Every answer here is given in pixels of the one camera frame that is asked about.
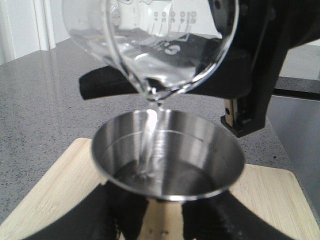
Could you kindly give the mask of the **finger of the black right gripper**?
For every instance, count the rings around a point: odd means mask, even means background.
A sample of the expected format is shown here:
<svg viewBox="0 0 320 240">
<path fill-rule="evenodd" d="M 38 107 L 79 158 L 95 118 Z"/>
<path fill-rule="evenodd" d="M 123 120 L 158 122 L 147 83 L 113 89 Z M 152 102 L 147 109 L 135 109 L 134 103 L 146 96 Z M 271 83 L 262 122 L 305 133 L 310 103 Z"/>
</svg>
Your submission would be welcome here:
<svg viewBox="0 0 320 240">
<path fill-rule="evenodd" d="M 110 66 L 97 68 L 82 75 L 78 85 L 84 100 L 138 93 L 118 69 Z"/>
</svg>

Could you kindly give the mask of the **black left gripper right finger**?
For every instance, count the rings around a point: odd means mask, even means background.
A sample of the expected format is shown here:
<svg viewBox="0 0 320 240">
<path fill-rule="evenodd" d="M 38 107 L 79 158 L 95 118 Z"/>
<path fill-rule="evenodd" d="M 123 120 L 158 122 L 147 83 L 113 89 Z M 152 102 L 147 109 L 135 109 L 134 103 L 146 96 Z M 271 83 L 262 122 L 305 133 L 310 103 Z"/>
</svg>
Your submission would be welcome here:
<svg viewBox="0 0 320 240">
<path fill-rule="evenodd" d="M 229 191 L 182 204 L 185 240 L 286 240 Z"/>
</svg>

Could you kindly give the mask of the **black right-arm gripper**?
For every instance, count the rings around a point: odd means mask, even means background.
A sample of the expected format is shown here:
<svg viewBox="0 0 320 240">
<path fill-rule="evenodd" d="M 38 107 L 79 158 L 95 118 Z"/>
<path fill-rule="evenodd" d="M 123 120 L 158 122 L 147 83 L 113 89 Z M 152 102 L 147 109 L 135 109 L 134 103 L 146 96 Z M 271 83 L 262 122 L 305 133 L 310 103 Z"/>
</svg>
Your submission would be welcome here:
<svg viewBox="0 0 320 240">
<path fill-rule="evenodd" d="M 224 99 L 221 122 L 235 136 L 258 131 L 288 51 L 319 37 L 317 0 L 241 0 L 223 62 L 192 93 Z"/>
</svg>

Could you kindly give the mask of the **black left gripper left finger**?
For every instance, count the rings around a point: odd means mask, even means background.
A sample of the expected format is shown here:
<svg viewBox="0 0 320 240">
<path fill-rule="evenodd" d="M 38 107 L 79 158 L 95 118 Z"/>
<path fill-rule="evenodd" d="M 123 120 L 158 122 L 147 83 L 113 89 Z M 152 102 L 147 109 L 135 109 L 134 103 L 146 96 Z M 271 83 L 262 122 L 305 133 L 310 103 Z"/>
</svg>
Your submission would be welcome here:
<svg viewBox="0 0 320 240">
<path fill-rule="evenodd" d="M 148 201 L 111 182 L 98 185 L 73 209 L 29 240 L 136 240 Z"/>
</svg>

